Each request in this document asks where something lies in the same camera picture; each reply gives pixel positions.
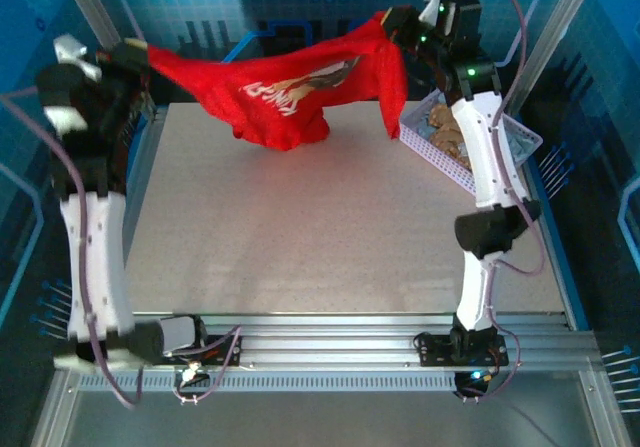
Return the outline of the red printed t-shirt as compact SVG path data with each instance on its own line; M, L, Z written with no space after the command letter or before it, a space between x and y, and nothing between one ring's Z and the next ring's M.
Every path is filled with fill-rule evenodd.
M400 48L376 13L355 30L292 53L230 63L148 46L150 66L241 140L287 151L329 136L326 107L375 99L390 138L408 95Z

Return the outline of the tan t-shirt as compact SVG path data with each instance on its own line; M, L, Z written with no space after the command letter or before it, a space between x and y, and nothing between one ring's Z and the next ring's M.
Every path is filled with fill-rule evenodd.
M464 144L463 135L451 109L446 104L436 104L429 113L428 121L435 128L429 136L429 142L470 171L469 157L461 148Z

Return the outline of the lavender plastic basket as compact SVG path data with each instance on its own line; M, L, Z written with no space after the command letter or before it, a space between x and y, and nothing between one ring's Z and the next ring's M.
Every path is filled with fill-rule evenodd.
M476 189L471 170L464 163L445 154L429 141L429 137L436 132L436 127L429 123L428 117L432 108L437 104L445 104L445 97L443 93L435 89L419 104L404 113L400 119L400 140L474 196ZM502 119L514 165L516 168L520 168L542 145L543 139L506 114Z

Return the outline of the grey-blue t-shirt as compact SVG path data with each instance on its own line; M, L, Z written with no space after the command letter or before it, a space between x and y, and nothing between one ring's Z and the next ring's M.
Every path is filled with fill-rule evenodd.
M524 163L542 144L540 136L529 130L511 117L504 117L504 129L509 149L516 167ZM463 168L457 161L450 158L429 142L429 136L435 128L429 125L425 116L409 126L409 131L417 135L417 139L410 142L415 151L433 165L444 166L454 162ZM467 154L466 146L461 146L462 152Z

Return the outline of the aluminium frame post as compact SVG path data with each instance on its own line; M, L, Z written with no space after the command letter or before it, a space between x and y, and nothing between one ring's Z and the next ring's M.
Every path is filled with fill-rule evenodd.
M135 32L135 38L145 40L142 29L127 0L119 0L126 17ZM111 48L123 40L101 0L74 0L90 26L97 41L104 48Z
M583 2L584 0L558 0L556 3L524 64L522 74L514 82L515 90L507 109L509 115L517 114L522 108Z

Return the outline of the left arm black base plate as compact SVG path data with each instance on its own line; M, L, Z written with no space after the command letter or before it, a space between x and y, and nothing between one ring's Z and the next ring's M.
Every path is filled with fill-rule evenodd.
M187 365L189 362L197 361L205 366L222 366L229 351L232 352L229 365L237 367L240 365L243 336L238 337L235 345L232 345L234 336L231 335L224 343L209 349L203 353L193 355L179 355L171 357L160 357L153 362L158 365Z

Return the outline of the aluminium frame rail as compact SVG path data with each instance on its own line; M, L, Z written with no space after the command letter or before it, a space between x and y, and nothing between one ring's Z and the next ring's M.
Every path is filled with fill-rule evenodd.
M502 314L509 364L495 367L422 367L413 346L421 332L445 334L448 315L207 316L211 333L236 324L243 336L240 365L228 371L465 372L488 374L598 372L595 336L569 327L559 313Z

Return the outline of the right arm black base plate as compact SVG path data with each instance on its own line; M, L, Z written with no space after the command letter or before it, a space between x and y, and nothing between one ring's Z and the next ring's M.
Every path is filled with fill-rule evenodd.
M503 367L509 364L506 342L495 328L448 334L422 332L413 339L422 367Z

